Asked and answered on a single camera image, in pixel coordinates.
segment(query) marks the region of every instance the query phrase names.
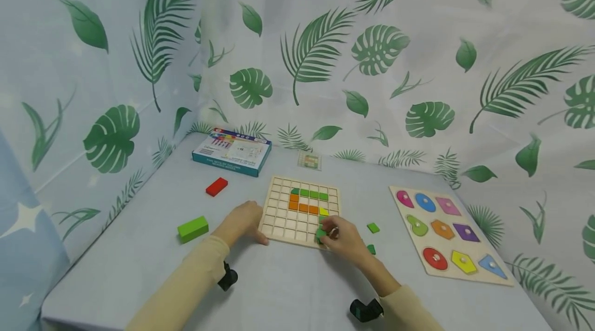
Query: beige sleeve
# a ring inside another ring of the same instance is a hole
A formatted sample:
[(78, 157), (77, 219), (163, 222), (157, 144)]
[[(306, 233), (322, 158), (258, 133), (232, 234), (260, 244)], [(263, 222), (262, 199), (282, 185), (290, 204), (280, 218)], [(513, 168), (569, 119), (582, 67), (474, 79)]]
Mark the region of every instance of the beige sleeve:
[(196, 245), (134, 318), (126, 331), (182, 330), (204, 295), (223, 278), (229, 247), (209, 236)]
[(386, 330), (444, 331), (408, 286), (380, 298)]

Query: pink teardrop shape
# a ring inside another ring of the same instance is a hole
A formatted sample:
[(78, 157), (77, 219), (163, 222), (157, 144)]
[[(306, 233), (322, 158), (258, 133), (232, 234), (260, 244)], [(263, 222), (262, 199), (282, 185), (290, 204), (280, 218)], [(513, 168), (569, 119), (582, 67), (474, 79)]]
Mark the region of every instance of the pink teardrop shape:
[(411, 202), (411, 198), (409, 197), (407, 192), (404, 190), (399, 190), (397, 192), (397, 199), (399, 200), (399, 202), (403, 203), (403, 205), (406, 205), (410, 209), (412, 209), (414, 207), (413, 202)]

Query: table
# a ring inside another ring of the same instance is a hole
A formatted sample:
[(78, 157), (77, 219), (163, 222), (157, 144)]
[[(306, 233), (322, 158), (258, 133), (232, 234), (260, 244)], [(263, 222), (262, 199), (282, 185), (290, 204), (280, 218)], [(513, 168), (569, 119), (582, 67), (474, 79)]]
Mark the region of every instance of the table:
[[(439, 176), (331, 156), (325, 156), (322, 171), (310, 170), (297, 167), (297, 151), (274, 147), (262, 174), (252, 178), (193, 162), (191, 151), (205, 136), (187, 136), (149, 179), (47, 296), (44, 319), (85, 330), (122, 330), (201, 240), (180, 245), (177, 226), (204, 215), (213, 230), (247, 199), (263, 203), (271, 176), (281, 175), (338, 187), (343, 216), (357, 225), (364, 241), (375, 245), (377, 257), (397, 280), (414, 289), (446, 330), (551, 330), (518, 285), (426, 275), (388, 186), (451, 193)], [(229, 185), (210, 197), (205, 189), (220, 176)], [(381, 232), (372, 235), (365, 227), (370, 222)], [(481, 232), (480, 237), (486, 240)], [(380, 320), (361, 324), (349, 314), (354, 299), (368, 303), (375, 292), (333, 253), (244, 240), (232, 248), (227, 261), (238, 272), (238, 282), (228, 292), (212, 289), (185, 330), (380, 329)]]

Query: red block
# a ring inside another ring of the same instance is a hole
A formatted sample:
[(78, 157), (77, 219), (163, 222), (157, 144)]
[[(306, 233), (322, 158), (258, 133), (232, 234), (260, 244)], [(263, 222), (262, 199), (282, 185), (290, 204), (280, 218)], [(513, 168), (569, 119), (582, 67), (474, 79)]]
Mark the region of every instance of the red block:
[(207, 194), (211, 195), (211, 197), (215, 197), (215, 195), (219, 194), (219, 192), (222, 191), (226, 186), (227, 180), (224, 178), (218, 178), (214, 183), (209, 185), (207, 188)]

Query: wooden shape puzzle board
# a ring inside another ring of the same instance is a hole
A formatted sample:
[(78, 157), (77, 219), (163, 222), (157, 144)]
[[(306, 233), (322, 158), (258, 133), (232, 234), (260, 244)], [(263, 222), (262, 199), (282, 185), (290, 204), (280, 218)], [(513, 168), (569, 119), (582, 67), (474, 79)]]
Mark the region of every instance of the wooden shape puzzle board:
[(263, 208), (258, 230), (265, 236), (318, 249), (327, 249), (315, 242), (321, 212), (341, 216), (336, 187), (282, 176), (273, 176)]
[(514, 286), (514, 277), (450, 195), (391, 186), (428, 275)]

